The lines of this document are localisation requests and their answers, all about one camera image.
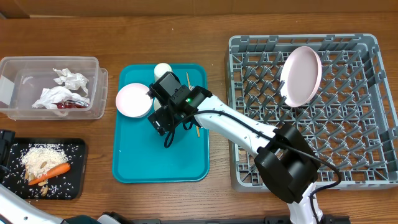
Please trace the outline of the rice and food scraps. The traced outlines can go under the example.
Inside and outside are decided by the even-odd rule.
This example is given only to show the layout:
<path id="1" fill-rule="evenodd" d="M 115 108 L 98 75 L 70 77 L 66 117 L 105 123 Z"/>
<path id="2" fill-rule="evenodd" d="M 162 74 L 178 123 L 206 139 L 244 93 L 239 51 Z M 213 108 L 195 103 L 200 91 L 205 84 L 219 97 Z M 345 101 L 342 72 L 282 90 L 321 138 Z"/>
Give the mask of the rice and food scraps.
<path id="1" fill-rule="evenodd" d="M 68 163 L 64 154 L 61 155 L 57 151 L 47 148 L 32 149 L 22 158 L 22 164 L 26 166 L 26 174 L 31 176 L 30 181 L 63 163 Z"/>

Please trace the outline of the pink bowl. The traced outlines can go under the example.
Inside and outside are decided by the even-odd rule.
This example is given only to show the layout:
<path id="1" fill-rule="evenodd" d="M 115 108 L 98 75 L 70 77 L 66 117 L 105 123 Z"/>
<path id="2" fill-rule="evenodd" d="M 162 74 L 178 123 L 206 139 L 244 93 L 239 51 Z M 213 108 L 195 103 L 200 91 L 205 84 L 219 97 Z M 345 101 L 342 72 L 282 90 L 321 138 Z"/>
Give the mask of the pink bowl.
<path id="1" fill-rule="evenodd" d="M 122 87 L 116 96 L 117 110 L 130 118 L 144 117 L 153 104 L 148 92 L 149 88 L 141 83 L 131 83 Z"/>

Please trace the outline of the orange carrot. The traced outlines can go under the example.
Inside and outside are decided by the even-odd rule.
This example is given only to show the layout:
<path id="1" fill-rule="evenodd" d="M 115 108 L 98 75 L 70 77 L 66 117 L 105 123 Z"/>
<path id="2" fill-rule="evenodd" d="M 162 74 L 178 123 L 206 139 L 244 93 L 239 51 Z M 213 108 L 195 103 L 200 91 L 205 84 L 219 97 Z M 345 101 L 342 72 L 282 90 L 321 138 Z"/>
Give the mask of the orange carrot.
<path id="1" fill-rule="evenodd" d="M 66 172 L 68 172 L 71 169 L 71 166 L 69 163 L 63 163 L 60 164 L 56 167 L 54 167 L 53 169 L 50 169 L 46 174 L 41 175 L 39 178 L 36 178 L 34 180 L 31 180 L 28 185 L 35 185 L 38 184 L 40 182 L 43 182 L 47 179 L 51 179 L 52 177 L 56 177 L 58 175 L 64 174 Z"/>

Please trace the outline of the white napkin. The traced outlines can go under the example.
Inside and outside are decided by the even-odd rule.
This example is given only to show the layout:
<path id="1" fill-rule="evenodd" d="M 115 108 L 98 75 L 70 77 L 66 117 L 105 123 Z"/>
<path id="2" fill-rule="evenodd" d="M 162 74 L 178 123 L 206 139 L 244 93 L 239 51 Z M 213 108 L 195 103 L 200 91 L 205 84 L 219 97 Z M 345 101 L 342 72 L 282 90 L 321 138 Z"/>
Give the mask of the white napkin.
<path id="1" fill-rule="evenodd" d="M 67 68 L 62 70 L 53 68 L 53 71 L 58 75 L 58 78 L 53 79 L 57 86 L 44 88 L 40 98 L 32 105 L 33 108 L 55 110 L 58 109 L 56 103 L 67 100 L 84 101 L 90 105 L 87 88 L 89 79 L 81 73 L 72 73 Z"/>

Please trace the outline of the red snack wrapper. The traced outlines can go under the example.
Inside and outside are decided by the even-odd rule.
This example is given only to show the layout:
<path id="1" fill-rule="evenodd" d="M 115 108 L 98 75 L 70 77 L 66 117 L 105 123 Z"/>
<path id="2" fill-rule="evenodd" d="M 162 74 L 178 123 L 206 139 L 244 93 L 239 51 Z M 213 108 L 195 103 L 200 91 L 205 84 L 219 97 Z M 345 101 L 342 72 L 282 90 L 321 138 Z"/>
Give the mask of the red snack wrapper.
<path id="1" fill-rule="evenodd" d="M 87 108 L 89 106 L 88 103 L 79 100 L 67 100 L 65 102 L 59 102 L 55 104 L 58 109 L 79 109 L 79 108 Z"/>

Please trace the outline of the large pink plate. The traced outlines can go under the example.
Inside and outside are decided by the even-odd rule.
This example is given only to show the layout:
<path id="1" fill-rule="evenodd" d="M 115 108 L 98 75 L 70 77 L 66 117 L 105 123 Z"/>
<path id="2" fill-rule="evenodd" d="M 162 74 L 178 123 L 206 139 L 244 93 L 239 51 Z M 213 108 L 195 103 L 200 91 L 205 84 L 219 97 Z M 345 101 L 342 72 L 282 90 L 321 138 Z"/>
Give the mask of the large pink plate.
<path id="1" fill-rule="evenodd" d="M 301 46 L 287 58 L 282 68 L 280 89 L 285 104 L 296 108 L 308 103 L 318 91 L 322 79 L 322 63 L 310 47 Z"/>

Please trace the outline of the grey plastic dishwasher rack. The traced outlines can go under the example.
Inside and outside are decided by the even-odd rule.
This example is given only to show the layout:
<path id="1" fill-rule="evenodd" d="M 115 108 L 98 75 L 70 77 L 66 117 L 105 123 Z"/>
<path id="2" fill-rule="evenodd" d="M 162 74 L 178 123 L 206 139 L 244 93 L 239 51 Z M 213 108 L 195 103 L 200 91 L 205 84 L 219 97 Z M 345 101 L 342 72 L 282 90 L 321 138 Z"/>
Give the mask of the grey plastic dishwasher rack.
<path id="1" fill-rule="evenodd" d="M 322 80 L 308 103 L 291 108 L 280 78 L 301 46 L 320 57 Z M 264 124 L 296 127 L 317 156 L 341 171 L 339 189 L 397 186 L 397 113 L 375 36 L 236 35 L 226 69 L 230 107 Z"/>

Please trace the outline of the white small bowl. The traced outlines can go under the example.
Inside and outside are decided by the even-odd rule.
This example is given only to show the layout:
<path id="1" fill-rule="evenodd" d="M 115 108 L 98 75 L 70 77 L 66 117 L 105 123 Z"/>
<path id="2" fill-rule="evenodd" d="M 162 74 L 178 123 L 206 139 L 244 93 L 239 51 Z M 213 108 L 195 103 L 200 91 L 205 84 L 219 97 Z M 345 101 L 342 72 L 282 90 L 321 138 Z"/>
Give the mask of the white small bowl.
<path id="1" fill-rule="evenodd" d="M 157 98 L 154 99 L 154 110 L 157 111 L 160 109 L 162 105 L 160 104 L 159 100 Z"/>

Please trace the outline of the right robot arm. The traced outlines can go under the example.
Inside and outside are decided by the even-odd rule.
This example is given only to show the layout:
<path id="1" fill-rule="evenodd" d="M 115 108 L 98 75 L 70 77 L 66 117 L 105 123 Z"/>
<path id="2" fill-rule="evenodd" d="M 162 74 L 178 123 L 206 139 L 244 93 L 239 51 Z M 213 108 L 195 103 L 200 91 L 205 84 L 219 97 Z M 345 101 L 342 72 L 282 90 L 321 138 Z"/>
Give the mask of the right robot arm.
<path id="1" fill-rule="evenodd" d="M 300 131 L 253 120 L 224 104 L 206 88 L 189 89 L 173 72 L 155 76 L 148 95 L 159 102 L 149 117 L 170 147 L 178 126 L 196 125 L 215 131 L 243 148 L 254 159 L 263 183 L 287 203 L 291 223 L 320 223 L 323 212 L 315 198 L 320 160 Z"/>

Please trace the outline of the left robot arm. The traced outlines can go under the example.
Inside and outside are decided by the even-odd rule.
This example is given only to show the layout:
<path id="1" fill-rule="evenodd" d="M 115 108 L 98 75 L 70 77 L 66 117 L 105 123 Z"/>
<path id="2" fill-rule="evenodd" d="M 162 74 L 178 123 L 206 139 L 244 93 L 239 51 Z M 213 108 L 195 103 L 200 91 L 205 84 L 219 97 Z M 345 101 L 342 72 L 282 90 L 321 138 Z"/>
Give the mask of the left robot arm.
<path id="1" fill-rule="evenodd" d="M 95 220 L 86 215 L 72 218 L 59 218 L 35 208 L 1 185 L 1 223 L 56 223 L 56 224 L 120 224 L 109 214 Z"/>

